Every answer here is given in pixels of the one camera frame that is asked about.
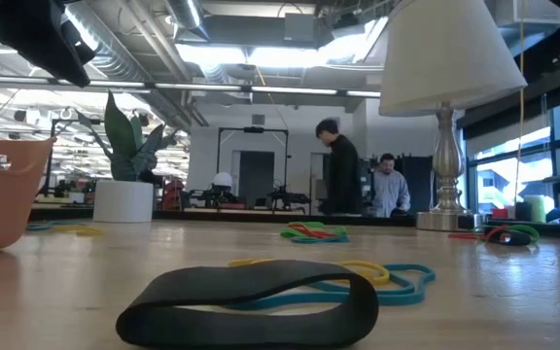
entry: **black rubber band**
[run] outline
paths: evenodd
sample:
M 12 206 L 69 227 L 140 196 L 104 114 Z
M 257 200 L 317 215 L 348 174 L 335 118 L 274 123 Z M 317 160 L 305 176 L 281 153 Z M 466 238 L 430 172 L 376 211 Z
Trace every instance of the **black rubber band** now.
M 350 281 L 349 297 L 314 314 L 272 316 L 192 310 L 175 306 L 233 305 L 313 282 Z M 330 348 L 367 336 L 379 304 L 364 277 L 321 262 L 271 261 L 239 267 L 191 267 L 153 280 L 121 314 L 118 335 L 157 348 Z

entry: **dark hair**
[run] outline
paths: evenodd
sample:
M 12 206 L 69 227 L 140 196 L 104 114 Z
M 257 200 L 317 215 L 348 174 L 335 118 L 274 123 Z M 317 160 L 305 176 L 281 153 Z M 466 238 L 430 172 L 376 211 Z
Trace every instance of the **dark hair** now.
M 395 156 L 391 154 L 384 154 L 380 159 L 379 162 L 384 162 L 384 160 L 395 160 Z
M 324 131 L 336 135 L 338 133 L 338 123 L 333 119 L 322 120 L 315 129 L 315 136 L 319 137 Z

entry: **potted plant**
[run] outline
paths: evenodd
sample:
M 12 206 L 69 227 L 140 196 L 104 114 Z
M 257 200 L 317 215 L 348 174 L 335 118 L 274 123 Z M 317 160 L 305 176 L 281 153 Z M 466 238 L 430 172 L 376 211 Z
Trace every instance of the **potted plant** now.
M 139 175 L 157 164 L 155 153 L 173 141 L 174 133 L 163 137 L 165 125 L 157 126 L 143 139 L 137 117 L 129 120 L 116 106 L 109 91 L 105 106 L 105 132 L 111 151 L 92 128 L 90 119 L 77 112 L 79 122 L 89 128 L 111 161 L 113 181 L 99 181 L 94 199 L 94 220 L 104 223 L 147 223 L 153 218 L 154 188 L 139 182 Z

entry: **man in black shirt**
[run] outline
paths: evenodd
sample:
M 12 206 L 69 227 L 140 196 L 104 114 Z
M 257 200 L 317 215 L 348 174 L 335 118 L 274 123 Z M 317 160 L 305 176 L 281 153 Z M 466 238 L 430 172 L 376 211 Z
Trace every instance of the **man in black shirt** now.
M 316 128 L 317 138 L 332 148 L 328 174 L 328 199 L 321 206 L 326 214 L 361 214 L 360 158 L 347 137 L 338 133 L 335 120 L 326 119 Z

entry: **black shirt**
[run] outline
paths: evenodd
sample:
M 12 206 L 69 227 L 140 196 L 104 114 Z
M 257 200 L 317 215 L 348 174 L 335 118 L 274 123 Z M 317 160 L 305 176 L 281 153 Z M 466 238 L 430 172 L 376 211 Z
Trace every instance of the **black shirt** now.
M 328 202 L 326 214 L 361 214 L 362 184 L 360 157 L 351 141 L 344 135 L 331 144 Z

